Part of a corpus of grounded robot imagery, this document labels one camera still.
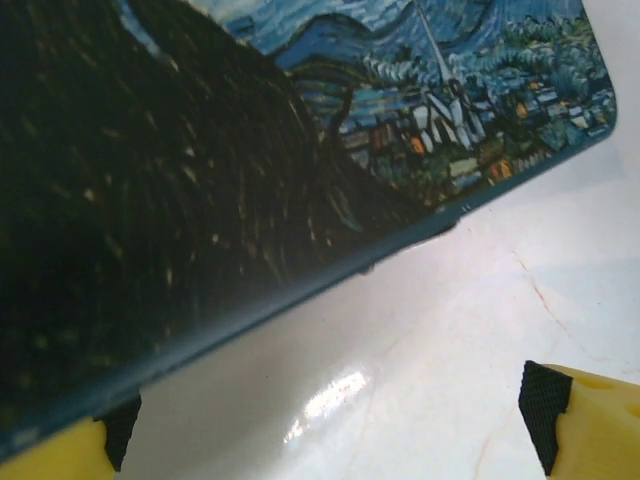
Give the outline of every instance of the white surface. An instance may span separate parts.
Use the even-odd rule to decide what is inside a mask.
[[[640,383],[640,4],[586,3],[613,138],[144,391],[120,480],[542,480],[525,360]]]

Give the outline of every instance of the starry night painting print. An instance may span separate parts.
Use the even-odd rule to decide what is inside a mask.
[[[579,0],[3,0],[0,32],[0,440],[616,118]]]

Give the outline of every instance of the white marble surface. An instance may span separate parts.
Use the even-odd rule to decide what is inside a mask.
[[[144,391],[120,480],[541,480],[525,360],[640,383],[640,4],[586,4],[614,136]]]

